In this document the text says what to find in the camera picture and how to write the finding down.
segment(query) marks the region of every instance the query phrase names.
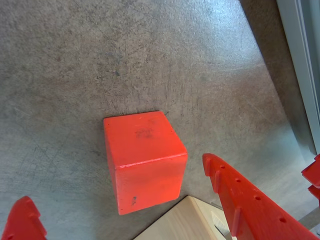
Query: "light wooden board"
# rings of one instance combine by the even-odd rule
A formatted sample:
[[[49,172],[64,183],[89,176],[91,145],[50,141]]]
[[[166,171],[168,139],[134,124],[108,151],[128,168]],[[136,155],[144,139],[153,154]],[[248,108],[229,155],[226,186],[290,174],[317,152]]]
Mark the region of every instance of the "light wooden board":
[[[226,240],[216,228],[228,232],[226,224],[222,210],[187,196],[135,240]]]

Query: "red plastic part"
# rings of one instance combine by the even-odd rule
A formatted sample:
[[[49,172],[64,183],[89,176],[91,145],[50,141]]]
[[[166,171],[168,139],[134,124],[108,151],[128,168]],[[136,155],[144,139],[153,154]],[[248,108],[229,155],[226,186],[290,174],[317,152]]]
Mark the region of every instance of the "red plastic part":
[[[1,240],[45,240],[47,231],[39,220],[40,213],[30,197],[13,205]]]
[[[317,189],[320,189],[320,154],[314,159],[315,162],[306,167],[302,175]]]
[[[318,239],[224,160],[210,153],[202,160],[232,236],[238,240]]]
[[[311,185],[308,187],[308,190],[310,193],[312,193],[313,196],[315,196],[319,200],[319,206],[320,206],[320,188],[316,188],[314,185]]]

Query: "red cube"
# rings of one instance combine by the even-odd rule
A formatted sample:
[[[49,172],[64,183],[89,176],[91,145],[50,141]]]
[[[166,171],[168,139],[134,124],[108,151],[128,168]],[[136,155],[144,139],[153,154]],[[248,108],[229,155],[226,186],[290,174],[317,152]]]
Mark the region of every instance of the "red cube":
[[[179,197],[188,154],[163,112],[108,117],[103,125],[120,215]]]

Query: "concrete floor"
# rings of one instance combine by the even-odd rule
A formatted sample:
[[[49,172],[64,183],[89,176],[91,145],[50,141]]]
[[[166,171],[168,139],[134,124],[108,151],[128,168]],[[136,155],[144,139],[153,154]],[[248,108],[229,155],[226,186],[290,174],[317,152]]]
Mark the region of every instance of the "concrete floor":
[[[211,152],[296,219],[316,208],[301,176],[313,154],[293,131],[299,124],[310,138],[301,96],[288,95],[299,95],[292,63],[283,48],[262,44],[268,21],[254,19],[265,9],[248,2],[3,0],[0,232],[24,195],[49,240],[129,240],[143,231],[177,201],[118,215],[102,120],[154,110],[188,150],[179,199],[219,204],[202,167]],[[292,121],[292,104],[304,120]]]

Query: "wooden block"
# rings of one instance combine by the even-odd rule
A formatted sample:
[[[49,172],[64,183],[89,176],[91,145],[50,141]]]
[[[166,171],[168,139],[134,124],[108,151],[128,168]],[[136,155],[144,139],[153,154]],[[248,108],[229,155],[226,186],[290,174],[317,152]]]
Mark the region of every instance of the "wooden block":
[[[103,124],[120,215],[179,197],[188,155],[163,112],[108,117]]]
[[[217,225],[228,229],[221,209],[187,196],[134,240],[226,240]]]

